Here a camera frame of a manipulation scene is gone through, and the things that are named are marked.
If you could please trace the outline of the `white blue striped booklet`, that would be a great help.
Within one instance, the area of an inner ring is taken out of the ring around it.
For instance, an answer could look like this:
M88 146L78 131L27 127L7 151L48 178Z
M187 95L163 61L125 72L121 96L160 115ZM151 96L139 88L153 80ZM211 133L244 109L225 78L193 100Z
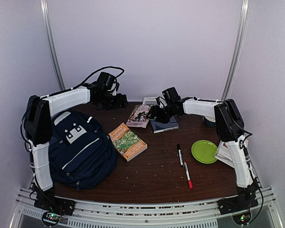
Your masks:
M144 105L148 105L148 104L155 105L155 104L157 104L156 98L157 97L144 97L142 100L142 104L144 104Z

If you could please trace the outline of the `pink Taming Shrew book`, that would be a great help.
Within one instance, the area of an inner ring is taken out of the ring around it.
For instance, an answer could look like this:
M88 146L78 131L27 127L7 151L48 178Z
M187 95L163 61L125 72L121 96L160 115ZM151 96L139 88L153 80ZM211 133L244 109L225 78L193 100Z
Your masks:
M146 128L149 122L147 114L151 109L150 104L137 104L128 118L126 125L128 127Z

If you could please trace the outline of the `navy blue backpack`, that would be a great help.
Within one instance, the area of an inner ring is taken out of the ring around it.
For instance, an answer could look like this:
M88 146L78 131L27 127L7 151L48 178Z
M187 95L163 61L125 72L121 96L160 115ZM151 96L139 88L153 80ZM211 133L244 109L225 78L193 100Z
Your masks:
M53 182L89 190L110 175L117 151L110 136L92 116L63 111L52 120L48 157Z

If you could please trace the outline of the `white coffee cover notebook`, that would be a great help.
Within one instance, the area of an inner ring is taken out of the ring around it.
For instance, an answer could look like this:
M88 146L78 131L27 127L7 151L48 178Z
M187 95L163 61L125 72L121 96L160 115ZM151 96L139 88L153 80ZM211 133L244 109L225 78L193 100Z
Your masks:
M220 141L217 151L214 155L217 160L227 164L228 166L234 168L233 161L231 158L231 154L225 144L225 142Z

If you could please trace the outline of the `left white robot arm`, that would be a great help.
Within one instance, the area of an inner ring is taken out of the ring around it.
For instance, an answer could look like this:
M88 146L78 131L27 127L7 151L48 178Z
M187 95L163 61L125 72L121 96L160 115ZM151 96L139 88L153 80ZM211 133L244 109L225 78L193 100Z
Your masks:
M96 85L29 98L24 130L34 182L41 191L51 190L56 181L91 189L116 167L117 151L101 124L74 110L87 103L104 109L128 105L126 95Z

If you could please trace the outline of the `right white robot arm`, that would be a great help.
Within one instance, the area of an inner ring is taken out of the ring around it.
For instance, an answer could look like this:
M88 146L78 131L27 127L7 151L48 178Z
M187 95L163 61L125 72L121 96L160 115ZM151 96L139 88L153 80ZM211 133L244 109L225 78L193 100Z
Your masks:
M172 99L166 106L154 105L147 117L160 123L167 123L174 115L194 114L210 117L215 120L218 138L223 141L230 152L234 165L237 186L247 189L254 184L255 174L250 165L250 155L245 141L244 121L233 99L202 100L185 97L180 100Z

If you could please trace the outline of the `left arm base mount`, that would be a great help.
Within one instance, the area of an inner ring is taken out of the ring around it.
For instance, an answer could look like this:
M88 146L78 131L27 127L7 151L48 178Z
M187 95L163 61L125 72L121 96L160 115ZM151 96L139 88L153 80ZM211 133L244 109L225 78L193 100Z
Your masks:
M54 196L53 192L46 194L43 191L35 190L37 196L34 207L44 210L41 221L47 227L57 225L63 216L72 216L75 209L75 201L62 199Z

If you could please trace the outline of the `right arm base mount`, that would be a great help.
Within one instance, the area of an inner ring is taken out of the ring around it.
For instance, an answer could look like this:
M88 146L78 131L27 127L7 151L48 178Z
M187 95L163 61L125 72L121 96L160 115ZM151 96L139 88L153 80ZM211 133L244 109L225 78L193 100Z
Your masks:
M259 215L252 218L251 208L258 206L256 198L257 187L238 188L238 195L231 198L221 198L218 200L218 209L221 215L231 214L232 220L236 225L248 226Z

